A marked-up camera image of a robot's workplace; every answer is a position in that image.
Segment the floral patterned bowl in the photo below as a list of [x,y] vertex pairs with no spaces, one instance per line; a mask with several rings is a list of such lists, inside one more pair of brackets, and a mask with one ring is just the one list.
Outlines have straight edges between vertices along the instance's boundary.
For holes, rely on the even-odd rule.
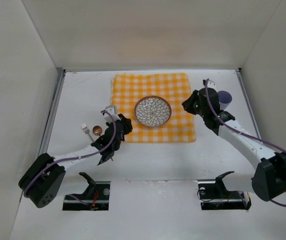
[[136,121],[148,128],[158,128],[165,125],[170,120],[171,115],[170,104],[160,96],[143,97],[134,106]]

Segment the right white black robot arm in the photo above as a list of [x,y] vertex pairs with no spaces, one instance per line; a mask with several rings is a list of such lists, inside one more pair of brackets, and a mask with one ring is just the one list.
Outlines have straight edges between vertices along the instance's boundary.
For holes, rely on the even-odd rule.
[[186,112],[201,116],[208,129],[230,143],[254,168],[254,174],[229,171],[216,177],[221,193],[253,192],[267,202],[286,192],[286,153],[251,138],[232,114],[220,108],[215,89],[193,91],[182,106]]

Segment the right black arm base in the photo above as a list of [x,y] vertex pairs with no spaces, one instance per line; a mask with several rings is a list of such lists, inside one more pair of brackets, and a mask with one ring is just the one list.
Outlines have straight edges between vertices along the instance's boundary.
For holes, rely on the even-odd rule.
[[251,199],[248,193],[240,191],[228,191],[222,179],[234,171],[225,172],[215,179],[198,180],[197,197],[200,200],[201,209],[204,211],[216,210],[245,210],[251,207]]

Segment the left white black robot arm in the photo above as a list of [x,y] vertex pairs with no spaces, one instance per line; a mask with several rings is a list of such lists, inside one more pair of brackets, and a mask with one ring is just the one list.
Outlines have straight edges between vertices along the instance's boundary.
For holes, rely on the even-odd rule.
[[72,187],[72,183],[64,183],[67,170],[89,160],[99,166],[114,156],[119,150],[125,136],[132,132],[132,121],[121,113],[102,111],[107,129],[104,134],[94,140],[89,146],[77,152],[71,152],[62,157],[51,156],[48,153],[39,155],[19,180],[18,186],[25,198],[41,209],[53,201],[56,196],[72,194],[73,198],[89,197],[94,193],[95,181],[84,171],[79,175],[85,178],[86,185],[80,189]]

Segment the yellow white checkered cloth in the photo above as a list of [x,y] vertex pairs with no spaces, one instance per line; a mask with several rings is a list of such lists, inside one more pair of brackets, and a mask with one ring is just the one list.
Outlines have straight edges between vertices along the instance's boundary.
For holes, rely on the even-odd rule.
[[[191,95],[188,75],[159,73],[151,75],[117,74],[112,80],[111,104],[131,119],[133,130],[125,136],[128,143],[189,143],[196,140],[194,116],[182,103]],[[135,104],[147,96],[158,96],[171,106],[171,118],[160,127],[144,127],[134,116]]]

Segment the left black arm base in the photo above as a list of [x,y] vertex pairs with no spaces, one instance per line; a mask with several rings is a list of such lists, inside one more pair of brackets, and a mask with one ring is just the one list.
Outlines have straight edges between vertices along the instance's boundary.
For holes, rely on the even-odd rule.
[[61,187],[67,191],[63,200],[63,211],[107,211],[111,183],[95,181],[85,172],[78,176],[68,177],[67,183]]

